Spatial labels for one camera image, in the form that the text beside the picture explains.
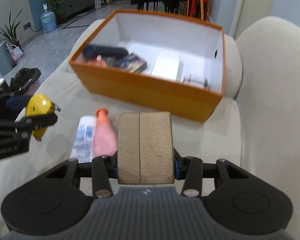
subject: couch cushion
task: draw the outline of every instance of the couch cushion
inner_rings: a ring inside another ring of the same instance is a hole
[[[58,69],[46,79],[38,93],[45,94],[61,108],[58,122],[47,129],[42,142],[31,140],[29,153],[0,160],[0,206],[9,192],[69,158],[81,116],[93,115],[97,108],[106,107],[117,131],[119,112],[151,111],[91,94],[75,74]],[[174,147],[182,156],[193,155],[208,163],[226,158],[240,164],[241,124],[238,107],[232,98],[223,98],[205,124],[172,116],[172,130]],[[117,181],[111,179],[111,185],[116,192]],[[175,186],[180,191],[182,181]],[[213,179],[205,179],[203,188],[208,194],[213,189]],[[91,195],[91,179],[82,179],[80,189]],[[0,236],[7,232],[0,213]]]
[[[286,193],[293,204],[287,231],[300,239],[300,28],[267,17],[237,39],[244,77],[242,166]]]

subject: pink bag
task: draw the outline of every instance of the pink bag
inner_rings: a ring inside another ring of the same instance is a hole
[[[19,46],[16,46],[16,45],[11,45],[9,47],[9,52],[14,61],[18,61],[23,56],[22,50],[20,49]]]

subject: pink bottle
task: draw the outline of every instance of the pink bottle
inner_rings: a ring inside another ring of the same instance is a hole
[[[108,110],[99,108],[96,112],[97,125],[92,141],[93,155],[112,156],[118,150],[118,138],[111,128]]]

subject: couch armrest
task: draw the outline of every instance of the couch armrest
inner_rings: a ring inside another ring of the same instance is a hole
[[[234,39],[225,35],[226,47],[226,91],[225,96],[236,99],[242,83],[242,62]]]
[[[60,64],[60,66],[54,72],[69,73],[69,69],[71,68],[71,66],[69,65],[69,59],[70,56],[66,57],[65,60]]]

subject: metal screw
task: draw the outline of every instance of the metal screw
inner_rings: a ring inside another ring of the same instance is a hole
[[[21,133],[21,137],[23,139],[27,139],[29,137],[29,135],[26,132]]]
[[[100,189],[98,191],[96,191],[96,196],[98,198],[106,198],[106,197],[110,197],[111,196],[111,192],[107,189]]]
[[[196,189],[190,188],[190,189],[186,189],[183,192],[183,195],[185,195],[186,197],[197,197],[197,196],[199,196],[199,191],[197,191]]]

